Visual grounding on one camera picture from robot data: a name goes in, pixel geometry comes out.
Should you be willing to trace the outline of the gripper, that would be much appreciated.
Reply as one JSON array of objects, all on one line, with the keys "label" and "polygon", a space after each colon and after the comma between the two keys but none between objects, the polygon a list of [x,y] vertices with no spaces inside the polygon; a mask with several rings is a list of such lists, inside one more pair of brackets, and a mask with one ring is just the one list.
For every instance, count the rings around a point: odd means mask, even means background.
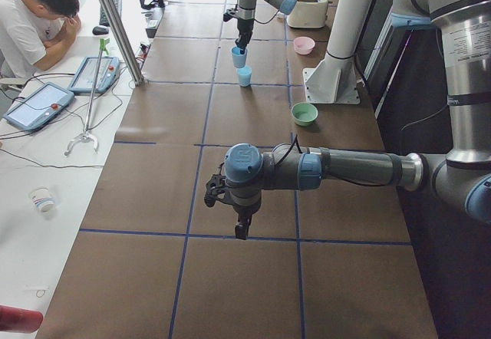
[{"label": "gripper", "polygon": [[261,207],[260,202],[256,202],[252,205],[241,206],[234,205],[233,209],[238,215],[237,223],[235,225],[235,238],[247,239],[249,236],[249,226],[252,223],[252,217],[259,211]]},{"label": "gripper", "polygon": [[239,32],[239,36],[235,40],[235,43],[240,52],[246,51],[246,48],[252,38],[253,27],[253,19],[237,19],[237,29]]}]

